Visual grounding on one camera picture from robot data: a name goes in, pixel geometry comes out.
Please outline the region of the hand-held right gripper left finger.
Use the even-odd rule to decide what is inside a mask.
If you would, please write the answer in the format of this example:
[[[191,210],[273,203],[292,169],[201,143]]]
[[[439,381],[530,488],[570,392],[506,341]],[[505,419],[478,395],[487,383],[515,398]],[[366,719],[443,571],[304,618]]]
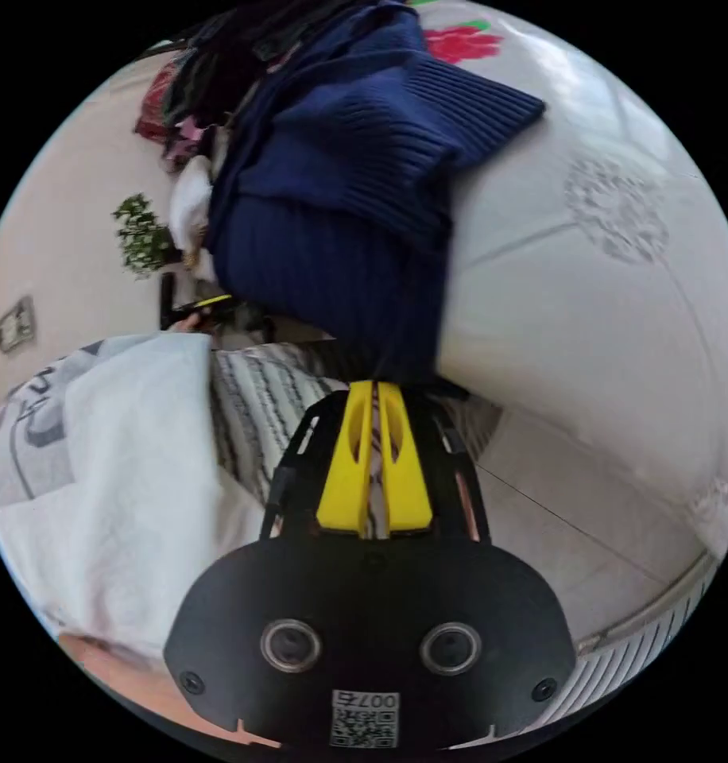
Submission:
[[[316,511],[321,529],[365,532],[368,522],[373,440],[374,384],[348,389],[324,488]]]

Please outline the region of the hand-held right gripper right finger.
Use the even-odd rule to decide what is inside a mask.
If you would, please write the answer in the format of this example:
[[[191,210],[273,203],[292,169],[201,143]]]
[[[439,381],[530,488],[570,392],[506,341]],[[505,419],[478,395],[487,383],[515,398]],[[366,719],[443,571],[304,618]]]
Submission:
[[[382,489],[389,536],[424,533],[433,512],[401,389],[378,383]]]

